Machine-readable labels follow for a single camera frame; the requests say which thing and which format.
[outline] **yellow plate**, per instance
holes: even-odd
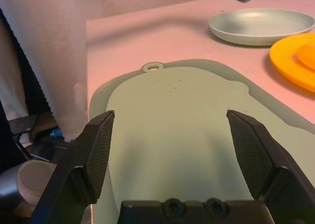
[[[309,91],[315,92],[315,70],[304,65],[296,56],[302,46],[312,43],[315,43],[315,33],[284,38],[271,47],[270,59],[277,70],[287,79]]]

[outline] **pink countertop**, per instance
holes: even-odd
[[[251,48],[212,36],[208,20],[222,12],[276,7],[315,16],[314,0],[197,0],[87,21],[88,102],[95,90],[149,62],[209,59],[221,62],[315,124],[315,94],[283,78],[271,64],[269,48]]]

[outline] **orange food item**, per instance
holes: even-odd
[[[290,36],[276,42],[270,49],[270,59],[287,79],[315,92],[315,33]]]

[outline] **bowl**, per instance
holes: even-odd
[[[230,11],[209,21],[210,30],[218,38],[250,46],[271,46],[288,36],[308,32],[314,25],[311,15],[277,8]]]

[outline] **green cutting board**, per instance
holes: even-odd
[[[149,70],[153,66],[159,69]],[[252,97],[246,84],[197,67],[155,63],[143,69],[120,83],[107,102],[116,117],[103,186],[111,186],[112,194],[103,208],[113,201],[117,211],[123,200],[171,197],[252,199],[236,160],[228,109],[262,122],[315,185],[315,135],[289,126]],[[106,219],[100,208],[95,205],[94,224]]]

